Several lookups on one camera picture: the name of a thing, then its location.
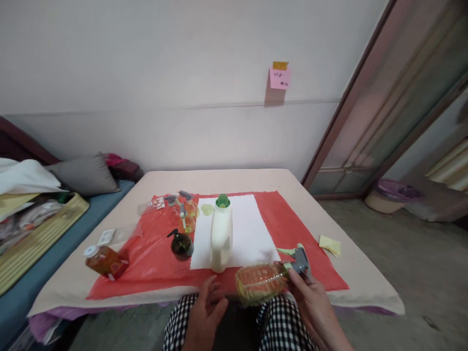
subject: white plastic bottle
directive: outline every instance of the white plastic bottle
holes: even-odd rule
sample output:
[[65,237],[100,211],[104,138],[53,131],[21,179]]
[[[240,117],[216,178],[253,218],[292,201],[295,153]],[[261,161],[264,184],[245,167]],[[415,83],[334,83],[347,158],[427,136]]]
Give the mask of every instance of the white plastic bottle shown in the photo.
[[211,223],[211,269],[222,273],[233,251],[233,207],[226,194],[216,200]]

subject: white jar lid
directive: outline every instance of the white jar lid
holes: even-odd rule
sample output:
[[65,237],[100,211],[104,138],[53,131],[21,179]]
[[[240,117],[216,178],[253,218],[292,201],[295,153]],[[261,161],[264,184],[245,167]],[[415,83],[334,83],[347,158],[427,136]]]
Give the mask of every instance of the white jar lid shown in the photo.
[[98,253],[98,248],[96,245],[90,246],[84,251],[84,254],[86,257],[90,258],[95,256]]

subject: checkered pants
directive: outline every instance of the checkered pants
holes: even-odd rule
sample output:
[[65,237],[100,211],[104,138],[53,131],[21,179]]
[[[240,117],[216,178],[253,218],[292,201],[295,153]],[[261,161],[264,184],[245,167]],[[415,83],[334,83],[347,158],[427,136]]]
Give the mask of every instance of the checkered pants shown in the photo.
[[[180,351],[184,345],[190,308],[198,295],[185,295],[171,312],[164,330],[164,351]],[[260,307],[256,317],[260,351],[317,350],[302,323],[294,302],[277,296]]]

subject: beige tablecloth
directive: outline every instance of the beige tablecloth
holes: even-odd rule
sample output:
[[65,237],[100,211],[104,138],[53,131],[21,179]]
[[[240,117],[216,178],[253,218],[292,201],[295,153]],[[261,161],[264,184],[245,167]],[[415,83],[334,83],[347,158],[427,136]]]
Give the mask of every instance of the beige tablecloth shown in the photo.
[[341,241],[342,255],[328,255],[350,289],[330,292],[332,304],[377,306],[397,314],[405,313],[396,290],[292,173],[283,169],[261,169],[147,173],[50,278],[28,316],[59,306],[95,308],[173,301],[194,292],[196,287],[176,287],[105,300],[86,300],[98,274],[84,265],[84,250],[95,245],[104,230],[136,224],[137,206],[147,203],[153,195],[175,194],[181,189],[197,194],[278,190],[317,241],[321,234]]

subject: concrete floor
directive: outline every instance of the concrete floor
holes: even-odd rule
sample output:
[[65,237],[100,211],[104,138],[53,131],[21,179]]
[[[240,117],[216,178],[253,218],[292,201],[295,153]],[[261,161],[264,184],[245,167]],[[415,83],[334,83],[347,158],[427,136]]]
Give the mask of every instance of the concrete floor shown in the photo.
[[[360,200],[322,201],[396,288],[405,316],[337,310],[356,350],[468,349],[468,233],[404,210],[379,214]],[[89,316],[70,350],[160,350],[173,305]],[[429,319],[433,328],[425,320]]]

